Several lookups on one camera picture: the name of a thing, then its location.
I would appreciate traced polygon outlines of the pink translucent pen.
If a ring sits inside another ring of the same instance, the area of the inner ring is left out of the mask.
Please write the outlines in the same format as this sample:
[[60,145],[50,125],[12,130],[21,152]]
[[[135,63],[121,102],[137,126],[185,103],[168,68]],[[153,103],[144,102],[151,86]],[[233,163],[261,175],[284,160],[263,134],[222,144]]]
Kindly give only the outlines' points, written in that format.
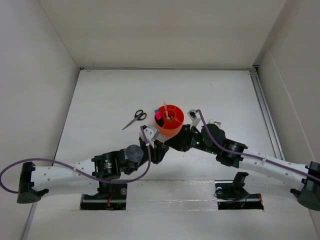
[[163,106],[164,106],[165,117],[166,117],[166,119],[167,119],[167,117],[169,117],[169,115],[168,115],[168,109],[167,109],[167,105],[166,105],[166,102],[165,102],[165,101],[164,101],[164,103],[163,103]]

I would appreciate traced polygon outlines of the pink capped black highlighter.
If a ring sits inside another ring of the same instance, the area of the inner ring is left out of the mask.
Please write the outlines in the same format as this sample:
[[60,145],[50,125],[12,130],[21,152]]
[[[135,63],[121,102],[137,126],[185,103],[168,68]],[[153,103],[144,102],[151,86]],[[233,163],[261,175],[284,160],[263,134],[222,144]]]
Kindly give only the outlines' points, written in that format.
[[155,113],[155,119],[159,126],[163,124],[162,115],[159,111]]

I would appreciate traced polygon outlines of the black handled scissors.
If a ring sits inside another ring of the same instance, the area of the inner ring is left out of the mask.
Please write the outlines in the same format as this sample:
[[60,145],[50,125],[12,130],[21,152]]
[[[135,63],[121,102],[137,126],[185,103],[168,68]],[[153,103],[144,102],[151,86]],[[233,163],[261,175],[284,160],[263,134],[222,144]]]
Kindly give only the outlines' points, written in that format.
[[128,128],[130,125],[132,125],[136,121],[144,120],[146,117],[147,117],[147,114],[142,109],[137,110],[134,114],[134,118],[127,125],[125,125],[122,128],[122,130],[125,130],[126,128]]

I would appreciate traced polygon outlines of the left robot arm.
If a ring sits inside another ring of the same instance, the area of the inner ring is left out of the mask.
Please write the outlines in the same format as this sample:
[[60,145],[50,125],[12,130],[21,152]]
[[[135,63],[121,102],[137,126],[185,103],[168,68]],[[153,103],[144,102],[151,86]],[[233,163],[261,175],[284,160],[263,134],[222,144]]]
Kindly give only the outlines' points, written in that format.
[[27,161],[20,172],[17,203],[35,203],[42,197],[66,194],[107,198],[112,185],[127,183],[120,180],[122,174],[130,175],[144,164],[159,164],[168,150],[169,147],[158,140],[149,146],[141,139],[139,145],[133,144],[71,165],[37,166],[33,160]]

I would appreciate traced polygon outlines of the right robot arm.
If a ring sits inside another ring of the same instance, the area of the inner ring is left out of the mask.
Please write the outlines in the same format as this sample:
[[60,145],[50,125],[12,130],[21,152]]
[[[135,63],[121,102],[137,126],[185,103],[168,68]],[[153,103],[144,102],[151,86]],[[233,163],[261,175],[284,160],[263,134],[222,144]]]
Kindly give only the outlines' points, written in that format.
[[320,165],[314,161],[299,164],[251,151],[240,142],[226,138],[216,124],[201,130],[189,124],[165,141],[180,152],[197,149],[216,156],[216,161],[238,169],[231,184],[231,199],[253,194],[271,194],[296,200],[303,207],[320,209]]

